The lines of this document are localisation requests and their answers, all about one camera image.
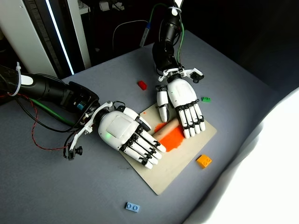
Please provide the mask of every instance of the red wire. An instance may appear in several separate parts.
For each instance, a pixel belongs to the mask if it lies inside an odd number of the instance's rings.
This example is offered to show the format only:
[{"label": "red wire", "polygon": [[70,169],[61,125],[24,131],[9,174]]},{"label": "red wire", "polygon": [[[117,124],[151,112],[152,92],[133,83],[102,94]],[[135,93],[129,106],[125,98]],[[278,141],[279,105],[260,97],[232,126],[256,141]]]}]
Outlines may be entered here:
[{"label": "red wire", "polygon": [[32,126],[32,130],[31,130],[31,138],[32,138],[34,144],[35,144],[37,147],[39,147],[39,148],[41,148],[41,149],[43,149],[43,150],[48,150],[48,151],[58,151],[58,150],[60,150],[60,149],[67,148],[67,147],[70,145],[70,143],[69,143],[67,146],[65,146],[65,147],[60,147],[60,148],[44,148],[44,147],[42,147],[42,146],[40,146],[40,145],[37,144],[37,142],[36,142],[36,140],[35,140],[35,138],[34,138],[34,129],[35,129],[36,124],[37,124],[36,121],[38,120],[37,109],[36,109],[35,105],[33,104],[33,102],[32,102],[27,96],[22,95],[22,94],[19,94],[19,95],[21,95],[21,96],[25,97],[27,100],[29,100],[31,106],[34,108],[34,111],[35,111],[35,113],[36,113],[36,119],[35,119],[35,121],[34,121],[34,124],[33,124],[33,126]]}]

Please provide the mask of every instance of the gray table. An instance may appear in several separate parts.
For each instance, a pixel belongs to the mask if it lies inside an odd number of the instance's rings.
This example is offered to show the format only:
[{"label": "gray table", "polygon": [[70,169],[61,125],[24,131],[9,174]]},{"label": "gray table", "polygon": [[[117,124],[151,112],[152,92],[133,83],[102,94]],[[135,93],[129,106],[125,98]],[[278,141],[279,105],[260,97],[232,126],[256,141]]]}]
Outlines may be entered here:
[{"label": "gray table", "polygon": [[[0,107],[0,220],[3,224],[165,224],[181,223],[227,165],[244,139],[269,110],[276,94],[220,52],[186,32],[181,53],[186,68],[200,69],[205,78],[191,85],[202,112],[217,134],[201,150],[213,159],[205,170],[191,162],[165,192],[156,194],[125,159],[108,147],[97,132],[79,139],[83,156],[67,161],[61,152],[43,151],[32,142],[33,121],[15,102]],[[143,80],[148,89],[136,84]],[[156,101],[157,76],[151,45],[80,72],[65,81],[90,88],[100,102],[120,100],[138,112]],[[54,127],[56,121],[40,112]],[[36,128],[40,145],[59,147],[66,134]],[[126,202],[139,213],[124,209]]]}]

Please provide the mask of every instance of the wooden board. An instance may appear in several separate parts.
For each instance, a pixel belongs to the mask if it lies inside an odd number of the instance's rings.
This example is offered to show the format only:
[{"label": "wooden board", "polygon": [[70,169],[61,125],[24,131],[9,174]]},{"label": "wooden board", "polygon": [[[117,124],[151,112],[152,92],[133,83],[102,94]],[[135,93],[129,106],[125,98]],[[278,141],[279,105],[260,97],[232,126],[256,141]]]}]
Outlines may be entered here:
[{"label": "wooden board", "polygon": [[[141,116],[151,125],[150,134],[154,133],[155,127],[162,123],[156,105],[152,105],[141,113]],[[170,117],[175,117],[175,111],[170,109]],[[196,161],[195,156],[216,134],[217,130],[205,121],[206,130],[197,134],[195,137],[184,139],[181,145],[167,153],[162,153],[162,159],[159,160],[153,169],[146,169],[137,161],[121,152],[124,158],[142,177],[142,179],[157,194],[161,194],[170,183],[180,174],[180,172],[191,161]]]}]

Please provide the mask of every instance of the wooden rolling pin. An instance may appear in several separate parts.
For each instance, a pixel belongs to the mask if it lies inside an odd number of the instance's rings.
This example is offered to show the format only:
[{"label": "wooden rolling pin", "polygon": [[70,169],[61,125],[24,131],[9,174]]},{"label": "wooden rolling pin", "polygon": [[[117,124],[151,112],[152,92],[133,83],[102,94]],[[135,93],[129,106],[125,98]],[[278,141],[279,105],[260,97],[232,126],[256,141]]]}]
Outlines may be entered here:
[{"label": "wooden rolling pin", "polygon": [[175,129],[179,125],[178,119],[174,118],[170,122],[168,122],[164,127],[162,127],[159,131],[153,134],[153,137],[160,141],[166,135],[168,135],[173,129]]}]

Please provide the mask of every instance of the white curtain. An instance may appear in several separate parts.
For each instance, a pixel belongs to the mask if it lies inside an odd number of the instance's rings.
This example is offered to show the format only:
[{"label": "white curtain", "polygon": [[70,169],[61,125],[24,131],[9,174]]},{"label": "white curtain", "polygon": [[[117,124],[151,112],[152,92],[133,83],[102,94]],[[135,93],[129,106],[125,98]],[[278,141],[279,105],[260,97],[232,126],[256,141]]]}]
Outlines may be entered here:
[{"label": "white curtain", "polygon": [[299,89],[256,127],[184,224],[299,224]]}]

